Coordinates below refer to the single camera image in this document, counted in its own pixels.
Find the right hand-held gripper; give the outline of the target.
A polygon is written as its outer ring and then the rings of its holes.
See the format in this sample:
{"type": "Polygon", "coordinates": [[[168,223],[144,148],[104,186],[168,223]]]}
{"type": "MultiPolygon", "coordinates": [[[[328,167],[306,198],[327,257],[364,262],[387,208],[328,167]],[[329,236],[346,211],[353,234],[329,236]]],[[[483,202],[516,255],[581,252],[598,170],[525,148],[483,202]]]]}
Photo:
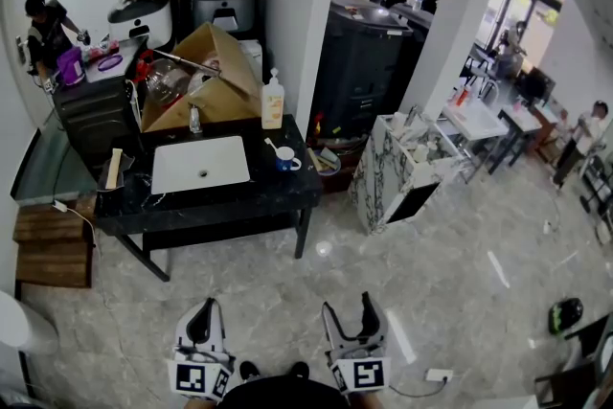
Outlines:
{"type": "Polygon", "coordinates": [[[344,334],[333,307],[324,302],[322,319],[331,349],[329,368],[342,395],[383,390],[390,382],[390,358],[386,356],[388,319],[368,291],[361,297],[360,338],[344,342],[344,334]]]}

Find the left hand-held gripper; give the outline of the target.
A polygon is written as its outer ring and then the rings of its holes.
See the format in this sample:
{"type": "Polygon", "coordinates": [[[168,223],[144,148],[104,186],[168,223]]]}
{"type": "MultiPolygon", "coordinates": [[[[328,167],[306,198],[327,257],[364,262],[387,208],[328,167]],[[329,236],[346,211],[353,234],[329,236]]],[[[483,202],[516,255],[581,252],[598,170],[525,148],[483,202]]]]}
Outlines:
{"type": "Polygon", "coordinates": [[[173,358],[167,362],[170,389],[187,398],[222,400],[234,373],[235,358],[224,347],[219,302],[208,298],[179,320],[173,358]]]}

